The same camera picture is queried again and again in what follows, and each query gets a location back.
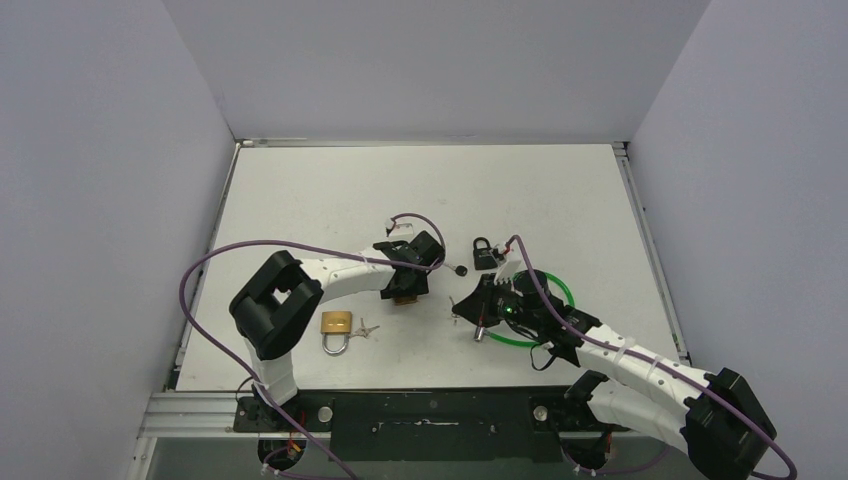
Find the long shackle brass padlock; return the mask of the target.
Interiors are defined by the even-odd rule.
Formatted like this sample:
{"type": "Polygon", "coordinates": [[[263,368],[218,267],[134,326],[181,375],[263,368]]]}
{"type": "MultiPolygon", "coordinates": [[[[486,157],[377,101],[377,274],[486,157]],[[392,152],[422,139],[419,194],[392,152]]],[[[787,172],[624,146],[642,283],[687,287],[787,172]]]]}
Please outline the long shackle brass padlock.
{"type": "Polygon", "coordinates": [[[418,296],[417,295],[399,296],[399,297],[394,297],[392,299],[392,301],[393,301],[393,304],[396,305],[396,306],[410,305],[410,304],[414,304],[418,301],[418,296]]]}

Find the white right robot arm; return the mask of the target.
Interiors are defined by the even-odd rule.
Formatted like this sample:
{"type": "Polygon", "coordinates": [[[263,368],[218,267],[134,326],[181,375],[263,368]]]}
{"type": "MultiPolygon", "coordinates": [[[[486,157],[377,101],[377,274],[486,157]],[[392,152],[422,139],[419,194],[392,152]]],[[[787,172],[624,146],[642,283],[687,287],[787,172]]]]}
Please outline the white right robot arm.
{"type": "Polygon", "coordinates": [[[634,430],[684,452],[709,479],[746,479],[777,437],[748,382],[724,368],[711,373],[652,352],[551,293],[551,275],[521,271],[499,283],[484,274],[452,306],[488,329],[506,323],[583,369],[565,402],[568,421],[634,430]]]}

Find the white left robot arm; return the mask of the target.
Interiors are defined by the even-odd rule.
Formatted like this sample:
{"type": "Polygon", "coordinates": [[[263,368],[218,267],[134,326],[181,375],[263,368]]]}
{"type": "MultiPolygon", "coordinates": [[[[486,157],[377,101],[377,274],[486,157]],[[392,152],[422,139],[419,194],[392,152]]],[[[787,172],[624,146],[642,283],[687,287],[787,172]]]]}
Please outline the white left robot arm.
{"type": "Polygon", "coordinates": [[[377,292],[383,300],[427,294],[429,272],[444,257],[445,247],[426,231],[350,254],[325,251],[321,258],[297,259],[281,250],[268,257],[229,305],[258,376],[262,421],[282,431],[297,420],[291,351],[320,304],[362,292],[377,292]]]}

